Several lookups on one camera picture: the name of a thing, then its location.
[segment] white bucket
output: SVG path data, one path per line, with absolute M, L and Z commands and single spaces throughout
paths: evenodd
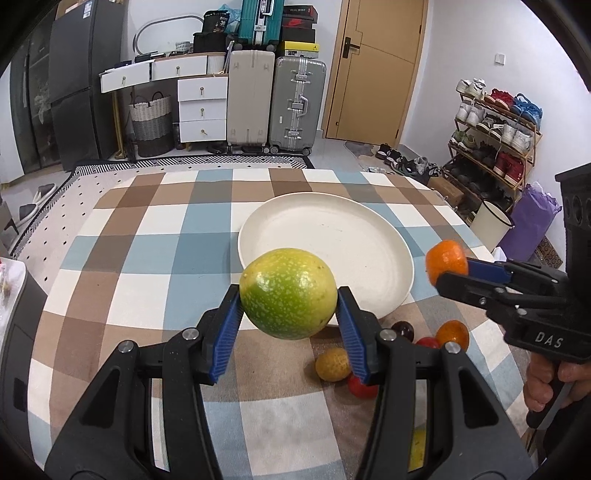
M 503 211 L 490 202 L 482 202 L 470 229 L 492 252 L 505 234 L 515 226 Z

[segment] white plate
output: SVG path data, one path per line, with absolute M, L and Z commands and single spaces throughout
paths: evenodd
M 393 312 L 413 286 L 413 257 L 404 238 L 353 200 L 327 193 L 282 195 L 255 210 L 238 234 L 243 267 L 288 247 L 324 260 L 337 286 L 350 287 L 359 307 L 377 318 Z M 336 325 L 335 317 L 330 324 Z

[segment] door handle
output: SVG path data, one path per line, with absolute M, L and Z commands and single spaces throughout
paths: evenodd
M 343 58 L 344 59 L 349 58 L 349 49 L 350 48 L 356 48 L 357 50 L 359 50 L 361 48 L 361 45 L 354 45 L 351 43 L 351 37 L 345 37 L 345 45 L 343 46 Z

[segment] gray suitcase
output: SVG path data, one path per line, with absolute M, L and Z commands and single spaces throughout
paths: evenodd
M 269 144 L 309 155 L 316 139 L 326 65 L 319 60 L 280 57 L 275 62 Z
M 227 139 L 232 145 L 267 144 L 275 54 L 242 50 L 230 54 Z

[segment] drawer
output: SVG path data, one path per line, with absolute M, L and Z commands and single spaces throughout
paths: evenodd
M 203 77 L 178 81 L 178 101 L 228 98 L 228 77 Z
M 207 55 L 194 57 L 173 57 L 165 60 L 155 60 L 152 65 L 152 80 L 190 77 L 207 73 Z
M 224 120 L 226 119 L 225 98 L 215 100 L 191 100 L 178 103 L 178 119 L 181 122 L 192 120 Z
M 150 81 L 150 64 L 150 61 L 133 63 L 102 74 L 100 76 L 100 91 L 106 93 L 124 87 L 148 83 Z
M 226 119 L 180 122 L 181 142 L 207 142 L 226 139 Z

